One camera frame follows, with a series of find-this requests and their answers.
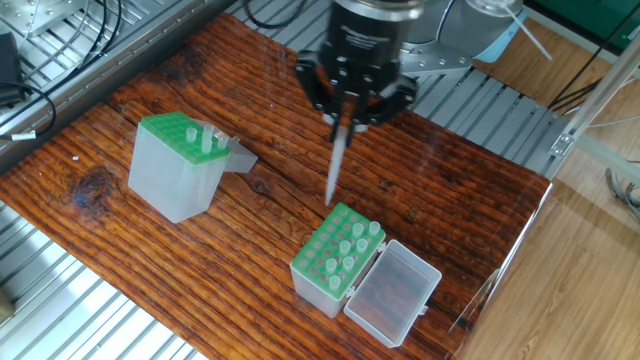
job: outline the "green rack top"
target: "green rack top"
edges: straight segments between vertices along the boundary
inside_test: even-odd
[[[356,236],[353,227],[358,223],[362,224],[364,231],[361,235]],[[372,235],[369,230],[370,224],[371,221],[348,206],[339,203],[296,255],[291,266],[324,292],[336,300],[341,300],[365,265],[375,255],[378,246],[386,236],[382,229]],[[359,251],[357,248],[360,239],[367,241],[367,247],[364,251]],[[340,243],[343,241],[348,241],[350,244],[350,249],[345,254],[340,249]],[[347,270],[343,262],[347,256],[355,260],[351,270]],[[329,259],[334,259],[337,262],[337,267],[332,272],[329,272],[326,266]],[[340,285],[331,289],[329,278],[334,275],[340,278]]]
[[[218,138],[215,136],[212,137],[211,151],[203,152],[201,144],[204,128],[181,112],[147,116],[142,118],[140,126],[193,165],[229,156],[230,153],[229,146],[218,148]],[[187,140],[186,134],[189,128],[198,131],[196,140],[193,142]]]

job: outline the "open plastic lid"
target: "open plastic lid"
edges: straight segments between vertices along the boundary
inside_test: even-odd
[[[400,346],[440,279],[433,266],[391,240],[344,312],[386,346]]]

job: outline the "light wooden floor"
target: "light wooden floor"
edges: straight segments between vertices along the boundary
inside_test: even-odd
[[[548,105],[590,54],[527,22],[554,56],[520,32],[485,72]],[[577,89],[603,75],[598,60]],[[640,114],[640,81],[623,88],[596,122]],[[640,160],[640,121],[587,133]],[[604,167],[576,150],[461,359],[640,359],[640,224],[613,199]]]

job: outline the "wood grain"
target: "wood grain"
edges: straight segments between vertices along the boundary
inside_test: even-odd
[[[294,62],[222,16],[20,163],[0,198],[208,357],[444,358],[464,336],[450,328],[549,181],[412,113],[356,138],[334,199],[443,274],[429,311],[388,349],[293,290],[288,264],[330,212],[331,156]],[[172,111],[240,136],[259,157],[178,225],[127,187],[136,124]]]
[[[553,55],[552,62],[518,32],[495,64],[476,65],[548,104],[591,53],[536,22],[528,20],[527,27]],[[596,59],[572,89],[610,68]],[[620,89],[594,123],[638,115],[639,97],[638,81]],[[625,158],[640,159],[638,121],[587,129],[587,134]],[[605,168],[581,151],[565,160],[551,197],[460,358],[640,359],[640,225],[611,196]]]

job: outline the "green panel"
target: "green panel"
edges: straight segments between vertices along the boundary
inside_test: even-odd
[[[356,223],[364,227],[364,232],[360,236],[353,234],[353,226]],[[362,215],[339,203],[293,259],[293,268],[336,300],[342,299],[386,236],[382,229],[375,235],[370,234],[370,223]],[[356,248],[356,242],[359,239],[366,239],[368,242],[363,252],[359,252]],[[342,241],[348,241],[351,244],[351,249],[346,254],[340,252]],[[342,261],[347,256],[355,260],[351,270],[345,269]],[[329,259],[335,259],[338,262],[336,270],[332,273],[326,269],[326,262]],[[329,278],[333,275],[341,277],[340,286],[335,290],[329,287]]]
[[[583,29],[606,39],[640,0],[535,0],[536,3]],[[611,40],[624,49],[630,40],[627,36],[640,25],[640,12],[620,29]]]
[[[218,148],[218,139],[213,136],[209,153],[202,151],[202,133],[204,128],[181,112],[147,116],[142,118],[140,126],[155,135],[173,151],[193,165],[199,165],[211,160],[228,156],[229,147]],[[187,141],[187,129],[198,131],[194,142]]]

